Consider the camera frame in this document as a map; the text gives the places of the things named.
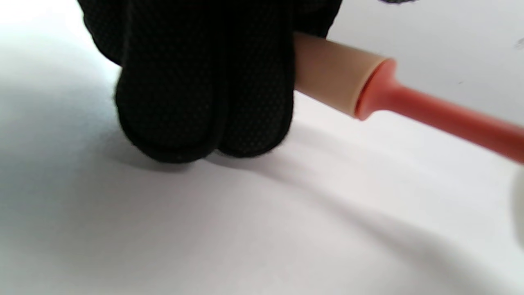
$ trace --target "white background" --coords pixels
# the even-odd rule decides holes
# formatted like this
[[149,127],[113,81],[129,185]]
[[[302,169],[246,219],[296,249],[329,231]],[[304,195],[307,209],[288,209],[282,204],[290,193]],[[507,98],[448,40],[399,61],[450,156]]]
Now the white background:
[[[524,294],[522,166],[298,93],[270,155],[153,163],[119,130],[118,68],[81,17],[0,0],[1,294]],[[346,0],[330,38],[524,125],[521,0]]]

